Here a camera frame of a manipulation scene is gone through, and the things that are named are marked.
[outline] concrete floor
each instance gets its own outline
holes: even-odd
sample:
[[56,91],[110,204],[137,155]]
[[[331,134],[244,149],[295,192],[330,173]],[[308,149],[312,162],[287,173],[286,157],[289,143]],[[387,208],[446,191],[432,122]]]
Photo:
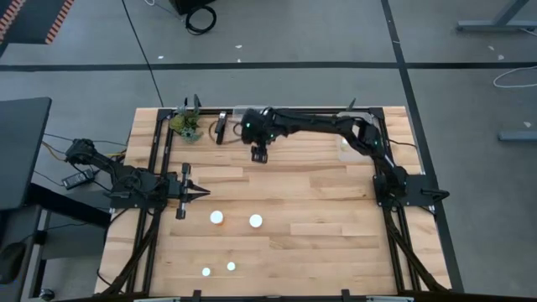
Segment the concrete floor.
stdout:
[[[181,19],[162,9],[143,0],[126,2],[155,64],[395,62],[379,1],[217,0],[212,7],[218,23],[199,37],[188,35]],[[506,2],[390,1],[406,61],[537,61],[537,37],[529,34],[453,30],[458,19],[491,18]],[[157,3],[169,8],[165,0]],[[517,18],[536,19],[537,2]],[[0,65],[90,64],[144,64],[120,0],[77,0],[52,45],[10,44],[0,58]],[[525,122],[530,129],[537,127],[537,88],[493,87],[493,79],[504,71],[409,74],[440,186],[451,192],[445,205],[465,290],[537,297],[537,145],[496,139],[499,130],[526,129]],[[159,70],[154,75],[166,106],[194,93],[204,106],[343,106],[353,97],[363,106],[406,105],[394,69]],[[506,82],[537,82],[537,71]],[[148,71],[0,73],[0,100],[31,96],[53,99],[48,133],[118,142],[126,140],[135,108],[159,105]],[[45,140],[68,147],[61,140]],[[118,151],[106,144],[99,149]],[[43,150],[36,169],[54,180],[75,172]],[[107,184],[105,175],[99,180]],[[38,175],[34,181],[65,193]],[[59,299],[88,296],[99,262],[95,254],[50,263],[45,285]]]

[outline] black desk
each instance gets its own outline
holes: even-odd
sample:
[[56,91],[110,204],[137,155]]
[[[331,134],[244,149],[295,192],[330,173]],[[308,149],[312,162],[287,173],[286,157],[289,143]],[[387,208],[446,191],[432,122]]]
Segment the black desk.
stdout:
[[[0,102],[0,248],[34,234],[16,280],[0,285],[2,302],[20,301],[34,244],[46,241],[38,230],[43,209],[105,229],[110,221],[106,212],[31,183],[50,105],[47,97]],[[30,297],[39,294],[46,260],[39,255],[37,264]]]

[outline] black floor stripe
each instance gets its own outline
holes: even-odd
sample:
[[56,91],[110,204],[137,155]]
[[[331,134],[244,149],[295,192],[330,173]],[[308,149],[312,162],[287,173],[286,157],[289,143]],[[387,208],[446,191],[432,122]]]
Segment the black floor stripe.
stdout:
[[[386,24],[388,25],[390,38],[392,41],[399,41],[397,29],[395,28],[394,16],[392,14],[391,7],[389,6],[389,2],[388,0],[381,0],[381,3],[383,6],[384,17],[386,18]],[[416,103],[414,90],[412,89],[412,83],[410,82],[409,71],[407,70],[407,66],[404,62],[403,50],[401,49],[400,43],[392,42],[392,46],[394,47],[395,59],[397,60],[399,66],[399,74],[401,75],[401,81],[403,82],[404,94],[406,96],[410,118],[414,126],[414,133],[417,141],[416,143],[420,148],[423,168],[425,170],[425,174],[429,176],[432,185],[438,188],[438,181],[436,179],[432,158],[430,157],[429,146],[427,145],[425,131],[423,129],[423,125],[421,124],[418,104]],[[441,202],[437,204],[435,211],[436,224],[438,226],[442,251],[444,253],[444,258],[446,259],[446,266],[450,276],[451,287],[456,292],[464,292],[461,281],[461,273],[457,265],[455,250],[453,248],[451,234],[447,225],[446,212],[444,211],[444,206]]]
[[[0,45],[0,54],[6,45]],[[152,64],[153,70],[257,70],[257,69],[399,69],[396,62],[256,62],[256,63],[177,63]],[[537,62],[484,63],[403,63],[413,70],[486,70],[514,69],[537,66]],[[148,70],[145,64],[90,64],[90,65],[0,65],[0,72],[47,71],[136,71]]]

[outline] wooden tabletop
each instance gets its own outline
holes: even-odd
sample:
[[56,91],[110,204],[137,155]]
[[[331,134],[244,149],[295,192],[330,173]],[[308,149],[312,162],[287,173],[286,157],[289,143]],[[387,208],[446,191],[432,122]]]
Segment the wooden tabletop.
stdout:
[[[125,164],[148,167],[157,110],[136,111]],[[405,108],[385,107],[384,113],[389,137],[414,143]],[[342,162],[334,135],[296,133],[278,138],[268,147],[268,163],[256,164],[249,145],[211,141],[207,132],[215,120],[201,119],[205,135],[194,144],[174,136],[169,171],[191,163],[192,179],[211,195],[189,204],[181,221],[175,220],[177,200],[169,201],[160,222],[151,296],[191,296],[194,289],[203,296],[339,295],[341,289],[354,295],[396,293],[371,160]],[[226,134],[226,140],[237,138],[231,127]],[[396,164],[410,174],[421,171],[413,147],[391,147]],[[222,226],[209,220],[215,210],[223,212]],[[450,287],[433,216],[416,207],[405,210],[415,253]],[[248,224],[252,214],[263,217],[258,229]],[[129,210],[108,231],[101,263],[108,281],[132,253],[137,220],[138,210]],[[229,262],[235,271],[227,270]],[[136,289],[141,289],[145,259],[140,263]],[[406,261],[401,266],[410,289]],[[203,268],[211,269],[210,277],[202,276]],[[97,280],[96,292],[106,287]]]

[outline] white cable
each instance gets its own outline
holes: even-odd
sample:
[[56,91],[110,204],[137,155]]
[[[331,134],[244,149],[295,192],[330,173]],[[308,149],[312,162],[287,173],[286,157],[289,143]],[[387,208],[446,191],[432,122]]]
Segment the white cable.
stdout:
[[[525,32],[526,34],[531,34],[535,37],[537,37],[537,34],[536,33],[532,33],[530,32],[529,30],[527,29],[520,29],[522,30],[523,32]],[[522,67],[522,68],[517,68],[517,69],[513,69],[513,70],[510,70],[508,72],[505,72],[505,73],[502,73],[501,75],[499,75],[496,79],[494,79],[493,81],[493,85],[494,87],[497,87],[497,88],[530,88],[530,87],[537,87],[537,83],[535,84],[528,84],[528,85],[499,85],[497,84],[498,80],[503,78],[504,76],[506,75],[509,75],[509,74],[512,74],[516,71],[521,71],[521,70],[533,70],[533,69],[537,69],[537,66],[532,66],[532,67]]]

